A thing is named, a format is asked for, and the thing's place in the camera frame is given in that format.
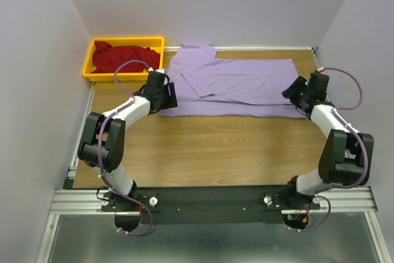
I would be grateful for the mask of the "lavender t shirt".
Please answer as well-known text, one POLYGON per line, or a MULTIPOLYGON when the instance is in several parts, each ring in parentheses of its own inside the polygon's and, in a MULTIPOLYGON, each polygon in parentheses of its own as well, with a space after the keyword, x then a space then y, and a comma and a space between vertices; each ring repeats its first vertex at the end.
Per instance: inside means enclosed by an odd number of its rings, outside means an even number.
POLYGON ((220 59, 212 46, 182 44, 167 71, 178 105, 161 116, 302 118, 282 96, 298 77, 291 59, 220 59))

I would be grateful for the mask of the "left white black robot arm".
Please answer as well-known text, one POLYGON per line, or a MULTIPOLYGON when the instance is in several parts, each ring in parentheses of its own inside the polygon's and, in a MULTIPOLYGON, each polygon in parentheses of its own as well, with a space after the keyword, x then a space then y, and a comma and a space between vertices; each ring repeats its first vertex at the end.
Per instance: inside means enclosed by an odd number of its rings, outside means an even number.
POLYGON ((78 145, 78 158, 98 171, 115 195, 141 206, 136 182, 123 167, 126 131, 138 120, 178 106, 174 83, 165 71, 148 74, 146 83, 120 106, 105 113, 90 113, 78 145))

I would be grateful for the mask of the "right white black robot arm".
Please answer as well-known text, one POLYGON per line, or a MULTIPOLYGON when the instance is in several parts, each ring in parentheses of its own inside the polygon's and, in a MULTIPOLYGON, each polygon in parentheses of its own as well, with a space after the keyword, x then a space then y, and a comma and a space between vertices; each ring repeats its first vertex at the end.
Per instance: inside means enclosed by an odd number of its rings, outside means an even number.
POLYGON ((298 76, 282 93, 326 136, 318 167, 294 176, 279 193, 280 201, 290 208, 310 203, 326 190, 362 186, 369 179, 374 138, 355 129, 326 100, 328 82, 328 75, 316 71, 308 79, 298 76))

